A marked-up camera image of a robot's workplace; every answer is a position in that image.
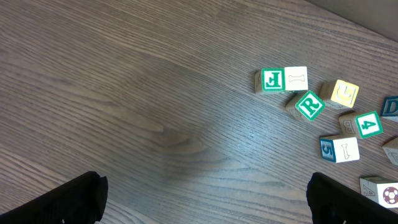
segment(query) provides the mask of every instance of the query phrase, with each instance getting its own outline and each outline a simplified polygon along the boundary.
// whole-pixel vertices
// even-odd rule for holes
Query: toy block
[[[383,177],[359,179],[361,194],[386,208],[398,208],[398,181]]]
[[[334,109],[352,108],[358,95],[359,86],[335,80],[322,85],[319,97]]]
[[[322,158],[331,162],[348,162],[359,159],[356,137],[329,136],[319,139]]]
[[[254,91],[260,95],[308,90],[306,67],[263,68],[254,76]]]
[[[376,111],[368,113],[350,113],[338,118],[344,135],[358,139],[369,138],[383,133],[383,127]]]
[[[398,122],[398,96],[390,96],[384,99],[380,116]]]
[[[383,149],[391,163],[398,165],[398,138],[395,138],[394,140],[383,145]]]
[[[313,91],[307,91],[295,96],[285,108],[299,121],[313,121],[323,111],[325,104]]]

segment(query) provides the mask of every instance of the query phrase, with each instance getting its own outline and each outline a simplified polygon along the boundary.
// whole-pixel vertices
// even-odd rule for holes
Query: soccer ball picture
[[[398,202],[398,190],[395,187],[388,187],[383,192],[384,200],[393,205]]]

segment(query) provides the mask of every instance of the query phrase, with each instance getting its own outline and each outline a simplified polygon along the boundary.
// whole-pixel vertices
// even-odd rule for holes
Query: block with soccer ball
[[[359,159],[356,137],[329,136],[319,139],[322,158],[331,162],[348,162]]]
[[[383,132],[376,111],[350,113],[339,117],[338,120],[344,135],[355,136],[358,139],[369,138]]]
[[[398,96],[390,96],[384,99],[380,116],[398,122]]]
[[[391,163],[398,165],[398,138],[395,138],[394,140],[383,145],[383,149]]]
[[[265,95],[308,90],[307,77],[306,67],[263,68],[254,76],[254,91]]]
[[[359,182],[363,196],[386,208],[398,208],[398,181],[383,177],[364,177]]]
[[[335,80],[322,85],[319,97],[326,106],[334,109],[352,108],[358,95],[359,86]]]
[[[286,110],[299,121],[313,121],[325,108],[324,102],[313,91],[296,95]]]

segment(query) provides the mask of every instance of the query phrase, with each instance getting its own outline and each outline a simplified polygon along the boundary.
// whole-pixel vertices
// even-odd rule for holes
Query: cube
[[[359,179],[361,194],[386,208],[398,208],[398,182],[383,177]]]
[[[254,76],[254,91],[266,95],[308,90],[307,76],[306,67],[263,68]]]
[[[331,162],[348,162],[359,159],[356,137],[329,136],[319,139],[322,158]]]
[[[295,96],[285,108],[299,121],[313,121],[323,111],[325,104],[313,91],[307,91]]]
[[[339,117],[343,133],[348,136],[355,136],[358,139],[369,138],[383,133],[383,128],[376,111],[368,113],[350,113]]]
[[[398,122],[398,96],[390,96],[384,99],[380,116]]]
[[[394,140],[383,145],[383,149],[391,163],[398,165],[398,138],[395,138]]]
[[[335,80],[324,83],[319,97],[325,104],[334,109],[352,108],[358,95],[359,86]]]

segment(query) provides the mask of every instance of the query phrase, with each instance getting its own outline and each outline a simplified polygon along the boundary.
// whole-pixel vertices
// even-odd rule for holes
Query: wood grain surface
[[[398,43],[304,0],[2,0],[0,213],[95,170],[101,223],[311,223],[313,172],[398,179],[397,123],[333,164],[318,138],[346,111],[303,123],[293,95],[253,93],[256,70],[295,65],[315,92],[359,85],[354,110],[398,94]]]

